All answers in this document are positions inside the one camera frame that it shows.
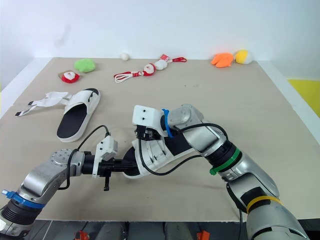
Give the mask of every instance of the orange clip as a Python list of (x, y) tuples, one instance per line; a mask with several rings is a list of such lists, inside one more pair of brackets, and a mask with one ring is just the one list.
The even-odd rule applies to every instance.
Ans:
[(215, 65), (217, 68), (230, 67), (233, 60), (234, 56), (231, 53), (219, 53), (214, 56), (214, 58), (211, 61), (211, 64)]
[(202, 232), (198, 232), (196, 234), (197, 240), (209, 240), (209, 238), (210, 238), (210, 232), (207, 232), (205, 230), (203, 230)]
[(77, 231), (75, 233), (74, 240), (89, 240), (89, 235), (85, 231)]

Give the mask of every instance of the beige tabletop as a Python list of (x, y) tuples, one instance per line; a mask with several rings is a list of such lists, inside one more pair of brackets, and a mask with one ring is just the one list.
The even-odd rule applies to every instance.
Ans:
[[(106, 124), (124, 156), (135, 139), (132, 113), (135, 105), (174, 109), (192, 104), (205, 118), (225, 128), (230, 140), (254, 159), (275, 180), (280, 199), (298, 218), (320, 217), (320, 146), (272, 81), (253, 62), (218, 69), (206, 60), (170, 63), (151, 77), (115, 83), (113, 75), (141, 70), (154, 60), (94, 59), (95, 71), (82, 73), (67, 84), (58, 73), (73, 69), (75, 58), (54, 58), (0, 119), (0, 190), (16, 190), (25, 176), (61, 148), (56, 136), (64, 106), (15, 113), (40, 100), (45, 93), (77, 93), (86, 88), (101, 92), (101, 101), (84, 135)], [(104, 136), (95, 133), (83, 146), (94, 152)], [(169, 164), (169, 168), (180, 160)], [(238, 211), (226, 183), (209, 174), (210, 164), (196, 158), (167, 176), (126, 179), (113, 173), (110, 191), (104, 179), (73, 177), (67, 190), (58, 191), (39, 215), (53, 220), (120, 221), (237, 221)], [(0, 196), (0, 206), (8, 199)]]

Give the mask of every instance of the blue tape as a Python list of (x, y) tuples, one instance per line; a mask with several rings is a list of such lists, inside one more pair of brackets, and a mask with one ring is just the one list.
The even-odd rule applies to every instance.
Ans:
[(27, 199), (24, 199), (23, 197), (18, 195), (15, 191), (3, 190), (1, 193), (3, 195), (5, 195), (8, 199), (13, 199), (13, 200), (17, 201), (18, 203), (25, 205), (27, 207), (30, 207), (30, 208), (43, 209), (46, 206), (45, 204), (35, 203), (35, 202), (29, 201)]
[(165, 125), (165, 130), (168, 133), (169, 138), (173, 138), (174, 136), (171, 134), (170, 127), (168, 124), (168, 114), (169, 110), (162, 108), (162, 111), (164, 112), (164, 125)]

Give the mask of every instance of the white slipper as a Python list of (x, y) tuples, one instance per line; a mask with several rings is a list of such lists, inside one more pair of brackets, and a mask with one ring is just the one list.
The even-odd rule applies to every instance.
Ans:
[[(150, 175), (150, 172), (142, 165), (138, 139), (134, 140), (132, 145), (134, 153), (130, 149), (126, 156), (124, 156), (124, 159), (131, 160), (133, 162), (135, 161), (138, 169), (135, 169), (134, 171), (130, 169), (129, 171), (125, 171), (123, 175), (128, 179), (138, 179)], [(195, 151), (187, 143), (182, 134), (175, 138), (166, 137), (161, 140), (142, 140), (141, 149), (144, 163), (149, 169), (155, 172), (166, 166), (168, 163)]]
[(82, 90), (71, 97), (64, 108), (63, 118), (56, 132), (61, 142), (69, 143), (81, 138), (100, 97), (100, 92), (95, 88)]

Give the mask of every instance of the black cable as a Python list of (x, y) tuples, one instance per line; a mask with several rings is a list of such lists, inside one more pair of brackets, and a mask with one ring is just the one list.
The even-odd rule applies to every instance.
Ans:
[(239, 228), (238, 240), (240, 240), (241, 238), (241, 231), (242, 231), (242, 225), (243, 225), (242, 211), (240, 209), (239, 209), (239, 215), (240, 215), (240, 228)]
[(88, 140), (88, 138), (90, 138), (90, 136), (100, 128), (104, 128), (105, 129), (105, 137), (110, 135), (110, 132), (109, 132), (109, 130), (108, 130), (106, 125), (97, 126), (95, 129), (93, 129), (92, 132), (89, 133), (88, 136), (85, 137), (85, 139), (80, 143), (80, 145), (76, 149), (72, 150), (72, 152), (70, 153), (70, 156), (68, 158), (68, 162), (66, 164), (66, 174), (65, 174), (66, 175), (65, 176), (65, 178), (66, 178), (66, 186), (59, 187), (58, 190), (66, 190), (67, 188), (69, 188), (69, 186), (70, 186), (70, 165), (71, 165), (72, 157), (74, 156), (75, 152), (79, 151), (79, 149)]
[(191, 125), (191, 126), (187, 126), (187, 127), (182, 128), (182, 129), (179, 129), (178, 131), (183, 132), (183, 131), (186, 131), (186, 130), (189, 130), (189, 129), (199, 128), (199, 127), (215, 127), (217, 129), (221, 130), (221, 132), (223, 133), (223, 135), (225, 135), (227, 140), (229, 139), (227, 132), (222, 128), (222, 126), (219, 126), (218, 124), (214, 124), (214, 123), (195, 124), (195, 125)]
[(201, 155), (193, 155), (190, 156), (188, 158), (186, 158), (185, 160), (183, 160), (182, 162), (178, 163), (175, 167), (173, 167), (171, 170), (166, 171), (166, 172), (156, 172), (156, 171), (152, 171), (150, 168), (148, 168), (148, 166), (146, 165), (144, 158), (142, 156), (142, 147), (141, 147), (141, 139), (138, 139), (138, 143), (139, 143), (139, 154), (140, 154), (140, 159), (141, 159), (141, 163), (142, 166), (151, 174), (153, 175), (157, 175), (157, 176), (165, 176), (168, 175), (170, 173), (172, 173), (174, 170), (176, 170), (177, 168), (179, 168), (182, 164), (186, 163), (187, 161), (194, 159), (194, 158), (199, 158), (202, 157)]
[(80, 145), (78, 146), (77, 149), (79, 150), (79, 149), (82, 147), (82, 145), (88, 140), (88, 138), (90, 138), (90, 136), (91, 136), (92, 134), (94, 134), (94, 132), (97, 131), (97, 130), (100, 129), (100, 128), (105, 128), (105, 137), (107, 137), (108, 135), (110, 135), (110, 132), (109, 132), (109, 130), (108, 130), (108, 128), (107, 128), (106, 125), (97, 126), (95, 129), (93, 129), (92, 132), (89, 133), (88, 136), (85, 137), (85, 139), (83, 139), (83, 141), (80, 143)]
[(66, 173), (65, 173), (65, 178), (66, 178), (66, 186), (59, 187), (58, 190), (66, 190), (70, 186), (70, 164), (71, 164), (71, 159), (74, 156), (75, 152), (78, 152), (78, 149), (73, 149), (69, 158), (68, 158), (68, 163), (66, 164)]
[(81, 229), (81, 231), (83, 231), (85, 229), (85, 227), (87, 226), (88, 221), (85, 222), (85, 225), (83, 226), (83, 228)]

